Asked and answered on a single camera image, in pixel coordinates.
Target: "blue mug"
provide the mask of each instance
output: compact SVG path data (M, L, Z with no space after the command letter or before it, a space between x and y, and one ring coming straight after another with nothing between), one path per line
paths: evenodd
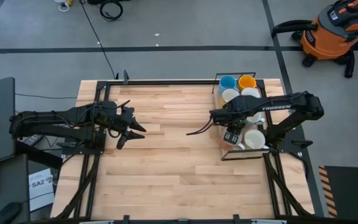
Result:
M230 75L223 76L219 81L219 94L222 95L223 91L228 88L236 89L237 81Z

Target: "orange shop vacuum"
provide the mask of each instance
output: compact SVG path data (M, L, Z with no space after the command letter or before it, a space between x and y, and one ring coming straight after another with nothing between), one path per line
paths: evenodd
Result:
M325 7L313 21L294 20L272 29L277 33L294 32L291 38L300 43L306 56L302 64L333 60L346 65L346 78L353 76L354 53L358 47L358 0L340 0Z

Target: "concrete floor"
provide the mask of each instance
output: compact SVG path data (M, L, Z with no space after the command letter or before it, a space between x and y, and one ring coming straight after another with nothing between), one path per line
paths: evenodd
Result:
M335 1L267 0L274 24L312 20ZM39 52L0 54L0 78L14 77L17 93L76 96L81 80L112 79L103 53L86 50L99 44L78 1L66 13L58 11L52 0L0 2L0 49ZM219 72L244 71L257 72L257 78L282 78L275 51L257 48L273 46L261 0L132 0L122 5L124 14L116 22L103 20L97 7L85 6L104 47L132 47L131 52L116 49L107 53L115 72L126 69L131 79L213 78ZM279 34L278 39L280 46L295 45L289 34ZM136 47L156 44L196 47L137 52ZM250 47L205 47L211 45ZM82 50L42 53L42 49L56 52L60 48ZM309 150L316 180L319 182L319 165L358 167L358 51L355 76L350 80L342 75L344 67L335 63L318 62L304 68L302 52L282 54L293 91L314 93L325 109L321 120L303 125L306 138L314 141ZM73 99L16 97L19 111L65 110L74 105ZM322 189L318 191L323 198Z

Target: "wooden tabletop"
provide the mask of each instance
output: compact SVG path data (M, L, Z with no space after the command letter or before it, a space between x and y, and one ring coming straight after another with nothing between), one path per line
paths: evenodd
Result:
M266 79L268 96L282 95L279 79ZM96 80L82 81L77 106L92 103ZM101 156L92 219L132 220L273 218L263 159L221 161L218 129L186 136L209 120L214 109L210 85L113 86L109 100L135 108L145 139L128 141L117 150L108 136ZM274 123L288 116L274 111ZM313 213L301 161L281 154L288 188ZM58 215L77 191L83 156L60 172L51 217ZM284 214L278 187L280 212ZM81 214L85 214L87 192Z

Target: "orange mug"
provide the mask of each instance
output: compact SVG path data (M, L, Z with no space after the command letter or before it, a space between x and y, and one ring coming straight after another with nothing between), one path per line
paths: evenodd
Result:
M243 75L239 79L239 83L237 84L237 88L241 92L245 88L255 88L256 80L250 75Z

